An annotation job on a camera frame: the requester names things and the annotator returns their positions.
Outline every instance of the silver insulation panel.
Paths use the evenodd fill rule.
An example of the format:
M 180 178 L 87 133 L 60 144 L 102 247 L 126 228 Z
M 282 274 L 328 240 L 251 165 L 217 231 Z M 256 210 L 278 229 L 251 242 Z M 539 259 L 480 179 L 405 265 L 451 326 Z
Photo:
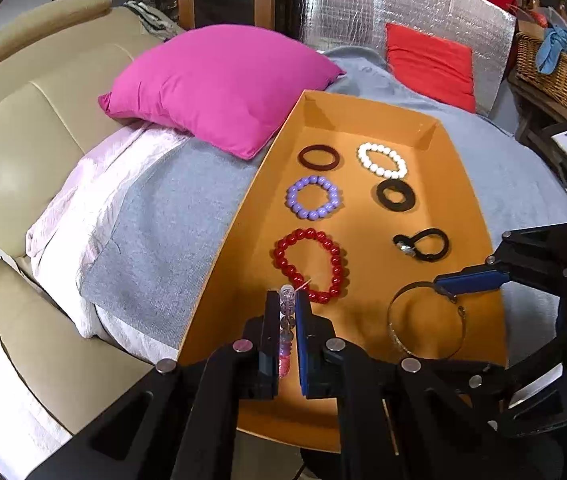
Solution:
M 368 46 L 386 58 L 386 23 L 470 46 L 477 112 L 487 115 L 499 90 L 515 17 L 486 0 L 301 0 L 301 40 L 318 50 Z

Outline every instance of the purple beaded bracelet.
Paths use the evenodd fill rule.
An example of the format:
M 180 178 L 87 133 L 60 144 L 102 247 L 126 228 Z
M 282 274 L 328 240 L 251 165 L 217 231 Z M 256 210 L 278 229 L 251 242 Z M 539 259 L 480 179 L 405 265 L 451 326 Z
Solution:
M 303 206 L 297 202 L 297 193 L 304 187 L 308 186 L 308 184 L 315 184 L 316 186 L 323 187 L 323 189 L 327 191 L 328 195 L 328 201 L 323 206 L 310 211 L 304 209 Z M 324 218 L 334 211 L 334 209 L 339 207 L 341 201 L 339 200 L 339 189 L 337 189 L 337 186 L 332 184 L 332 182 L 330 182 L 325 176 L 311 175 L 300 178 L 288 188 L 288 195 L 286 196 L 285 204 L 299 218 L 315 221 L 320 218 Z

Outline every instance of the wicker basket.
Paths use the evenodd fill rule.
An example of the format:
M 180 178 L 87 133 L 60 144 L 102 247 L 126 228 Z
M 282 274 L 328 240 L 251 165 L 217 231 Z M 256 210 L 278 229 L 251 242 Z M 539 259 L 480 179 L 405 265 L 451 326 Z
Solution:
M 534 60 L 540 46 L 541 40 L 521 32 L 517 34 L 517 77 L 567 108 L 567 54 L 561 53 L 552 74 L 541 74 Z

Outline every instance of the red beaded bracelet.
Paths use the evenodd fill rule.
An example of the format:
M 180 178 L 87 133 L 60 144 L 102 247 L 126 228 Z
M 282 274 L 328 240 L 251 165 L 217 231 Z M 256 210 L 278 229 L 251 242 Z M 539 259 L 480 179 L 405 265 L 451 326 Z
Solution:
M 311 289 L 308 283 L 306 283 L 308 280 L 306 280 L 301 273 L 297 272 L 297 268 L 294 265 L 289 264 L 288 260 L 285 258 L 285 250 L 289 246 L 295 245 L 297 241 L 303 240 L 304 238 L 317 240 L 321 246 L 331 254 L 330 263 L 332 264 L 332 284 L 327 292 Z M 310 301 L 325 304 L 330 301 L 331 298 L 336 298 L 339 294 L 341 294 L 343 267 L 341 256 L 339 255 L 340 252 L 341 248 L 339 245 L 328 238 L 323 231 L 317 232 L 313 228 L 309 228 L 297 229 L 285 238 L 277 240 L 273 255 L 275 257 L 275 267 L 282 270 L 283 275 L 288 277 L 295 288 L 301 287 L 303 290 L 306 290 Z

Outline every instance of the cardboard tray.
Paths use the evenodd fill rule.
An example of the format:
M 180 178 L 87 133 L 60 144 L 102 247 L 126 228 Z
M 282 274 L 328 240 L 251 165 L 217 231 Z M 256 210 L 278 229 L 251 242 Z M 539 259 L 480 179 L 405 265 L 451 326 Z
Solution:
M 391 146 L 406 160 L 406 181 L 417 196 L 410 211 L 392 212 L 378 203 L 375 190 L 383 179 L 365 170 L 356 155 L 359 145 L 368 141 Z M 289 186 L 316 173 L 297 161 L 299 151 L 309 144 L 328 144 L 341 155 L 339 166 L 323 174 L 339 187 L 342 205 L 316 222 L 298 219 L 284 204 Z M 373 162 L 392 168 L 387 156 L 369 155 Z M 316 152 L 308 154 L 308 159 L 329 162 L 319 160 L 322 156 L 331 160 Z M 318 186 L 308 186 L 299 194 L 307 208 L 325 200 L 326 192 Z M 314 303 L 313 312 L 329 318 L 338 336 L 375 358 L 393 362 L 401 354 L 388 336 L 386 320 L 396 291 L 406 283 L 480 264 L 492 251 L 473 189 L 438 120 L 378 102 L 306 91 L 273 142 L 228 230 L 180 349 L 181 364 L 205 359 L 218 346 L 240 337 L 246 319 L 263 313 L 266 291 L 287 283 L 273 266 L 275 242 L 296 228 L 311 226 L 340 244 L 348 270 L 342 296 L 325 305 Z M 439 262 L 419 262 L 392 243 L 395 234 L 413 236 L 429 227 L 443 229 L 451 240 L 448 256 Z M 425 239 L 419 246 L 436 252 L 437 243 Z M 286 257 L 312 278 L 313 287 L 327 290 L 331 266 L 317 242 L 298 242 L 286 251 Z M 429 289 L 405 296 L 406 301 L 398 300 L 393 307 L 393 324 L 402 341 L 424 357 L 454 351 L 461 336 L 455 307 Z M 505 364 L 500 293 L 472 294 L 462 300 L 468 313 L 467 335 L 455 358 Z M 339 450 L 336 402 L 305 400 L 294 353 L 291 362 L 274 402 L 242 402 L 240 429 L 293 446 Z

